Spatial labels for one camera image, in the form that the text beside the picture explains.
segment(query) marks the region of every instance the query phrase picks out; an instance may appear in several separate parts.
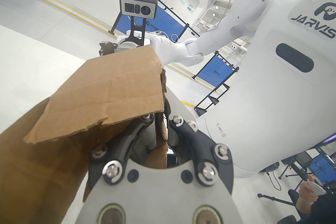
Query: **nfc logo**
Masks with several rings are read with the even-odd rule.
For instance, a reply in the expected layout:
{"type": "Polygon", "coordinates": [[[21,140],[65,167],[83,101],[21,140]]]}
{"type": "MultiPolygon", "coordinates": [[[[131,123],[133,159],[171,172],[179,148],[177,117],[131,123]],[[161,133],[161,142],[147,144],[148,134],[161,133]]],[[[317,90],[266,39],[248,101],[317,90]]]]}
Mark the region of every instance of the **nfc logo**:
{"type": "Polygon", "coordinates": [[[225,134],[222,130],[222,128],[219,126],[219,123],[216,124],[217,129],[220,131],[220,133],[222,134],[222,137],[226,136],[227,134],[225,134]]]}

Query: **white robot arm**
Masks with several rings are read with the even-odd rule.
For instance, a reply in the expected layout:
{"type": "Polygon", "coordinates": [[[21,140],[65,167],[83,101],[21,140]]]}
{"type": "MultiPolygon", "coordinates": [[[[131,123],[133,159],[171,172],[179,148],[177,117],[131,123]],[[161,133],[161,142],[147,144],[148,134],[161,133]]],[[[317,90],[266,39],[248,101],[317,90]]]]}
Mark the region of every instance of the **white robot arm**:
{"type": "MultiPolygon", "coordinates": [[[[264,15],[269,10],[275,0],[236,0],[230,12],[213,29],[202,34],[199,38],[190,38],[181,43],[174,43],[169,38],[156,33],[146,32],[145,45],[151,45],[162,65],[171,62],[178,62],[185,66],[193,66],[203,61],[208,55],[233,40],[242,36],[253,36],[262,21],[264,15]]],[[[123,41],[129,36],[118,37],[118,44],[130,44],[123,41]]],[[[140,32],[135,32],[136,37],[140,37],[140,32]]]]}

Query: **cardboard box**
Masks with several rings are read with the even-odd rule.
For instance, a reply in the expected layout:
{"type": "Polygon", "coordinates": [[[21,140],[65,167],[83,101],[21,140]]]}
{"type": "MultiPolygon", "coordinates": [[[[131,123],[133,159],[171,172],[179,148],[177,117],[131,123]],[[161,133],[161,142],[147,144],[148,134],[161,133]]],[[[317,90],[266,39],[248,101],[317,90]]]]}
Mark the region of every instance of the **cardboard box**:
{"type": "MultiPolygon", "coordinates": [[[[133,118],[162,112],[164,90],[165,74],[150,46],[86,61],[0,135],[1,223],[61,223],[94,145],[122,132],[133,118]]],[[[166,167],[161,127],[148,167],[166,167]]]]}

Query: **screw head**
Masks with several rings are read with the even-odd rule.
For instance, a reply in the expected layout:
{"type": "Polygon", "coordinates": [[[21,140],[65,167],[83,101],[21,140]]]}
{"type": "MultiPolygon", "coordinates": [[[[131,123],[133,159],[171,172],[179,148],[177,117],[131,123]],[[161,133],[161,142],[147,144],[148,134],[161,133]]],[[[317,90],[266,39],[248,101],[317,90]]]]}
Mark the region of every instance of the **screw head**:
{"type": "Polygon", "coordinates": [[[119,168],[113,164],[107,168],[106,176],[108,176],[109,178],[114,178],[118,175],[118,172],[119,172],[119,168]]]}
{"type": "Polygon", "coordinates": [[[183,124],[183,118],[181,116],[174,116],[173,121],[176,124],[176,127],[180,127],[183,124]]]}
{"type": "Polygon", "coordinates": [[[100,143],[91,152],[93,158],[102,158],[107,152],[107,146],[105,143],[100,143]]]}
{"type": "Polygon", "coordinates": [[[210,166],[205,166],[202,170],[202,175],[206,180],[211,181],[215,176],[215,170],[210,166]]]}
{"type": "Polygon", "coordinates": [[[140,117],[140,120],[144,123],[150,122],[150,114],[140,117]]]}
{"type": "Polygon", "coordinates": [[[189,126],[192,128],[192,130],[193,130],[194,132],[197,132],[198,127],[197,127],[197,124],[195,123],[195,121],[190,120],[190,121],[188,121],[187,123],[189,124],[189,126]]]}
{"type": "Polygon", "coordinates": [[[185,182],[186,184],[190,184],[192,182],[192,173],[189,170],[184,170],[181,173],[181,179],[183,182],[185,182]]]}
{"type": "Polygon", "coordinates": [[[219,151],[219,154],[220,154],[221,156],[226,156],[226,155],[228,154],[228,150],[225,149],[223,146],[220,146],[220,147],[218,148],[218,151],[219,151]]]}
{"type": "Polygon", "coordinates": [[[132,169],[130,172],[128,172],[127,180],[130,183],[136,182],[138,180],[138,178],[139,178],[139,172],[138,172],[138,170],[132,169]]]}

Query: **metal bolt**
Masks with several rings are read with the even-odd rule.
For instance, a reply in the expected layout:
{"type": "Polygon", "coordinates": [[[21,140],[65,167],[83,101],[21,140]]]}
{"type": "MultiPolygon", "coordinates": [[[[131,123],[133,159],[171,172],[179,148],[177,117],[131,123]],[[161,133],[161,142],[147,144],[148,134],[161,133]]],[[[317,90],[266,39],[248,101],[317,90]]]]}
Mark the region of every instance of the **metal bolt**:
{"type": "Polygon", "coordinates": [[[118,172],[119,172],[119,168],[113,164],[107,168],[106,176],[108,176],[109,178],[114,178],[118,175],[118,172]]]}
{"type": "Polygon", "coordinates": [[[226,156],[228,154],[228,150],[226,150],[223,146],[220,146],[218,148],[219,154],[223,157],[226,156]]]}
{"type": "Polygon", "coordinates": [[[106,175],[106,177],[111,179],[111,183],[116,183],[120,180],[123,173],[123,166],[117,160],[112,160],[105,164],[102,175],[106,175]]]}
{"type": "Polygon", "coordinates": [[[142,122],[145,122],[145,123],[149,122],[150,121],[150,114],[140,117],[140,120],[142,122]]]}
{"type": "Polygon", "coordinates": [[[173,121],[176,124],[176,127],[180,127],[183,124],[183,118],[181,116],[174,116],[173,121]]]}
{"type": "Polygon", "coordinates": [[[94,150],[92,150],[92,156],[94,158],[102,158],[107,152],[107,146],[105,143],[100,143],[97,145],[94,150]]]}
{"type": "Polygon", "coordinates": [[[195,123],[195,121],[190,120],[190,121],[188,121],[187,123],[189,124],[189,126],[192,128],[192,130],[193,130],[194,132],[197,132],[198,127],[197,127],[197,124],[195,123]]]}
{"type": "Polygon", "coordinates": [[[213,177],[215,176],[215,171],[212,167],[205,166],[202,170],[202,174],[206,180],[211,181],[213,177]]]}
{"type": "Polygon", "coordinates": [[[221,160],[228,160],[228,147],[222,143],[219,143],[215,146],[215,154],[221,160]]]}

